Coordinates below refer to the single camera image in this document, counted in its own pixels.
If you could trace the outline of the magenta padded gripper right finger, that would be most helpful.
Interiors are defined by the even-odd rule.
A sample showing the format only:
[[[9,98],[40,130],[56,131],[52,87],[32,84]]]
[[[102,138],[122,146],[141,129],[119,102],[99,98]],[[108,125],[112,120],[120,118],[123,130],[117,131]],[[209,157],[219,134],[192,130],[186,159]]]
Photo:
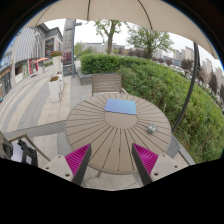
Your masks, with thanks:
[[[181,166],[167,154],[157,155],[135,143],[132,144],[132,155],[143,185],[148,185],[181,169]]]

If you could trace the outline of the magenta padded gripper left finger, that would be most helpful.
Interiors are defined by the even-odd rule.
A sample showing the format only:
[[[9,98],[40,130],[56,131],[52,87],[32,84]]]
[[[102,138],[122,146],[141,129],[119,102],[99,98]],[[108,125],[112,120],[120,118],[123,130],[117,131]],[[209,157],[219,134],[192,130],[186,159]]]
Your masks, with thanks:
[[[76,185],[81,185],[91,152],[91,145],[86,144],[66,156],[57,155],[43,167],[43,170],[73,182]]]

